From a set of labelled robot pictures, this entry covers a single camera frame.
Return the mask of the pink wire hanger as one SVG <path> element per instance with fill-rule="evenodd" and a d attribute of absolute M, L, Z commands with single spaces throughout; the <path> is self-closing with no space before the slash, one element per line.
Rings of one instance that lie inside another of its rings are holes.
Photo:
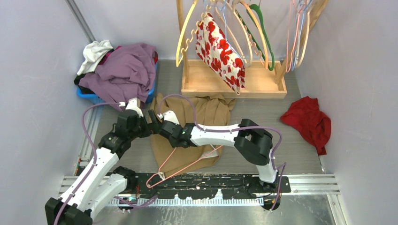
<path fill-rule="evenodd" d="M 174 152 L 176 151 L 177 148 L 174 148 L 171 153 L 169 154 L 169 156 L 165 159 L 165 161 L 161 164 L 161 166 L 159 167 L 157 173 L 152 174 L 152 176 L 150 178 L 148 178 L 148 180 L 146 181 L 146 187 L 147 188 L 153 188 L 161 183 L 163 183 L 164 181 L 175 177 L 176 175 L 182 174 L 182 172 L 184 172 L 185 169 L 191 167 L 192 165 L 198 163 L 199 161 L 205 159 L 205 158 L 210 158 L 210 156 L 212 157 L 218 157 L 218 150 L 223 147 L 223 145 L 220 145 L 218 147 L 215 147 L 214 145 L 211 145 L 211 147 L 213 148 L 212 151 L 207 151 L 204 154 L 202 154 L 202 156 L 200 158 L 198 158 L 196 161 L 190 163 L 189 165 L 187 165 L 186 167 L 180 169 L 179 171 L 173 173 L 172 175 L 166 177 L 165 173 L 161 172 L 161 168 L 167 163 L 167 161 L 170 159 L 170 157 L 174 154 Z M 156 182 L 155 184 L 150 184 L 150 181 L 155 177 L 155 176 L 159 176 L 160 177 L 160 181 Z"/>

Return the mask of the tan garment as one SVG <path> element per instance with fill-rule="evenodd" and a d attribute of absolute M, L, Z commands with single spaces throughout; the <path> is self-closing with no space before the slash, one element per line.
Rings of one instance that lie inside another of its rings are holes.
<path fill-rule="evenodd" d="M 194 118 L 196 118 L 197 123 L 201 125 L 226 126 L 230 121 L 230 111 L 235 105 L 234 99 L 225 99 L 221 95 L 191 98 L 190 100 L 195 109 L 183 98 L 168 97 L 162 101 L 163 98 L 164 96 L 158 93 L 156 98 L 153 99 L 150 109 L 154 110 L 155 113 L 164 113 L 168 110 L 172 110 L 182 126 L 186 123 L 193 123 Z M 151 145 L 154 158 L 160 167 L 174 148 L 172 148 L 169 141 L 161 135 L 152 135 Z M 161 172 L 165 173 L 165 176 L 168 177 L 196 161 L 205 152 L 212 150 L 213 148 L 210 145 L 189 148 L 179 147 L 161 168 Z M 182 173 L 188 173 L 214 165 L 221 157 L 222 150 L 222 147 L 218 150 L 218 157 L 210 156 L 210 158 L 205 158 L 185 169 Z"/>

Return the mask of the red poppy print skirt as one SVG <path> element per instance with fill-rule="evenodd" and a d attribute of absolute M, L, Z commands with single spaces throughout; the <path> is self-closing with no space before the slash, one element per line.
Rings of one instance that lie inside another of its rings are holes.
<path fill-rule="evenodd" d="M 245 63 L 210 13 L 199 22 L 195 35 L 196 54 L 239 95 L 245 88 Z"/>

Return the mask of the yellow hanger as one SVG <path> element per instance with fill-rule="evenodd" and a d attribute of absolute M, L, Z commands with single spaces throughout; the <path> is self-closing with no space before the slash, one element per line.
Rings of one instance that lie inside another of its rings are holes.
<path fill-rule="evenodd" d="M 176 1 L 176 9 L 177 9 L 177 17 L 178 17 L 178 25 L 179 25 L 179 31 L 180 35 L 178 38 L 177 42 L 177 47 L 176 47 L 176 67 L 179 67 L 181 62 L 186 59 L 186 52 L 189 47 L 189 42 L 191 42 L 191 39 L 185 38 L 185 32 L 188 26 L 188 22 L 191 18 L 191 15 L 198 3 L 198 0 L 194 0 L 191 4 L 191 7 L 185 17 L 184 12 L 183 12 L 183 1 L 182 0 L 177 0 Z"/>

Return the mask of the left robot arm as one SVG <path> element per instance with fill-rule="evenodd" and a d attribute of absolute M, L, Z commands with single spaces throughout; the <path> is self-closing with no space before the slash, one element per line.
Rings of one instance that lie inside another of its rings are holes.
<path fill-rule="evenodd" d="M 89 165 L 59 198 L 45 204 L 49 225 L 91 225 L 107 203 L 119 193 L 130 194 L 137 188 L 135 171 L 116 168 L 105 183 L 103 178 L 131 147 L 136 138 L 150 136 L 148 123 L 140 109 L 119 114 L 113 130 L 105 135 Z"/>

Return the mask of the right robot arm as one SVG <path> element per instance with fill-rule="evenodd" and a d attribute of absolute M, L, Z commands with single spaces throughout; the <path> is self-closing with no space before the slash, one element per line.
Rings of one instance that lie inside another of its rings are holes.
<path fill-rule="evenodd" d="M 277 129 L 259 126 L 250 119 L 229 126 L 205 126 L 196 122 L 182 126 L 171 110 L 159 114 L 150 110 L 149 115 L 152 120 L 150 131 L 167 139 L 174 150 L 211 145 L 213 150 L 205 154 L 209 156 L 222 146 L 234 147 L 246 161 L 256 165 L 265 192 L 271 193 L 278 188 L 280 172 L 275 167 L 274 151 L 281 140 L 274 145 L 270 134 L 271 130 L 276 132 Z"/>

